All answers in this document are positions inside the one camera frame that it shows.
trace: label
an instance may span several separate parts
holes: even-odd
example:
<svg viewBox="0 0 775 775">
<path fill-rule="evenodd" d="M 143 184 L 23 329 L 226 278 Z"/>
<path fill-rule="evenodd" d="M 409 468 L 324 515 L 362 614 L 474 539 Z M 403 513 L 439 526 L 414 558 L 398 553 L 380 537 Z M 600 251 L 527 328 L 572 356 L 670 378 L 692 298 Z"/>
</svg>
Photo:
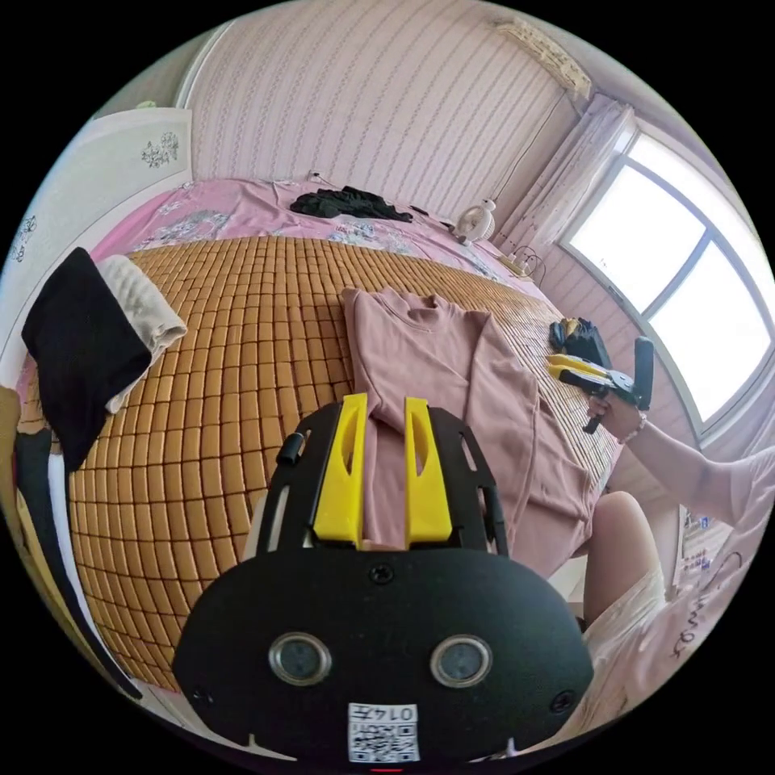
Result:
<svg viewBox="0 0 775 775">
<path fill-rule="evenodd" d="M 359 705 L 347 708 L 350 761 L 384 764 L 419 761 L 416 705 Z"/>
</svg>

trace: white fan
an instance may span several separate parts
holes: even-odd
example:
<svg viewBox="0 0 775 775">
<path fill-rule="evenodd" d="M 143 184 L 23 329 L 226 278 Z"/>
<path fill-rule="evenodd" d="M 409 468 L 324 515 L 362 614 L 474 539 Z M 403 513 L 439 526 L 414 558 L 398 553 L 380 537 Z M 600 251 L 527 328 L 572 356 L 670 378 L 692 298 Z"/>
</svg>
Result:
<svg viewBox="0 0 775 775">
<path fill-rule="evenodd" d="M 458 219 L 458 225 L 450 226 L 452 236 L 457 237 L 461 245 L 487 240 L 495 231 L 495 219 L 492 217 L 494 209 L 495 203 L 491 199 L 469 207 Z"/>
</svg>

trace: bamboo mat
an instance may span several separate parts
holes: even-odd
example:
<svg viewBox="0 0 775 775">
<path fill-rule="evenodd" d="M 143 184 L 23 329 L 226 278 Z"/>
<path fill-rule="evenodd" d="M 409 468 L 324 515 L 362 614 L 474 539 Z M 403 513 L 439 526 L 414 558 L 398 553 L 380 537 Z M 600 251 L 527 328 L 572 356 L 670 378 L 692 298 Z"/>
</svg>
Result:
<svg viewBox="0 0 775 775">
<path fill-rule="evenodd" d="M 549 304 L 441 264 L 336 242 L 195 242 L 134 255 L 188 324 L 72 474 L 70 522 L 91 613 L 130 674 L 170 664 L 196 599 L 241 556 L 274 457 L 299 419 L 351 391 L 339 293 L 386 286 L 487 309 L 538 378 L 596 482 L 615 445 L 581 430 L 579 392 L 546 373 Z"/>
</svg>

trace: bed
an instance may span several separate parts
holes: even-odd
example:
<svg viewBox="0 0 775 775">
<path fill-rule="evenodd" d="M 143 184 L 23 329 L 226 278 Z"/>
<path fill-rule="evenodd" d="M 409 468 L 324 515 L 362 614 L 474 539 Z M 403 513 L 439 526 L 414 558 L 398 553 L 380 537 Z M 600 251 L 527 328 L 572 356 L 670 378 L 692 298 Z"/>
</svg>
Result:
<svg viewBox="0 0 775 775">
<path fill-rule="evenodd" d="M 492 243 L 460 245 L 442 220 L 413 210 L 409 203 L 393 204 L 400 212 L 412 215 L 411 223 L 352 216 L 327 220 L 289 209 L 302 194 L 320 188 L 334 186 L 323 181 L 186 182 L 138 207 L 91 255 L 99 262 L 114 253 L 126 255 L 199 240 L 308 238 L 427 258 L 547 300 L 529 279 L 518 277 L 503 263 L 503 254 Z"/>
<path fill-rule="evenodd" d="M 136 234 L 147 239 L 147 227 L 135 229 L 122 224 L 97 258 L 134 247 Z M 583 433 L 583 398 L 543 368 L 547 327 L 558 312 L 508 279 L 339 240 L 274 234 L 146 247 L 132 257 L 189 333 L 132 391 L 69 482 L 86 602 L 130 676 L 177 691 L 170 664 L 181 627 L 207 584 L 241 557 L 283 436 L 351 389 L 343 287 L 436 292 L 492 311 L 538 376 L 594 486 L 605 485 L 616 445 L 606 434 Z"/>
</svg>

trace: pink sweatshirt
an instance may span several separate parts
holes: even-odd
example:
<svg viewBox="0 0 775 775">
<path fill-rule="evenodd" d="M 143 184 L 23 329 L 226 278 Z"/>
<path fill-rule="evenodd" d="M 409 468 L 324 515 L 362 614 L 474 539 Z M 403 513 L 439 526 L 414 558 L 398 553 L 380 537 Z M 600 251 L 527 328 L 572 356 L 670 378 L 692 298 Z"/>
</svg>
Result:
<svg viewBox="0 0 775 775">
<path fill-rule="evenodd" d="M 551 576 L 591 534 L 596 497 L 492 315 L 391 289 L 341 297 L 355 390 L 368 395 L 364 538 L 404 545 L 404 398 L 422 398 L 471 427 L 499 489 L 510 556 Z"/>
</svg>

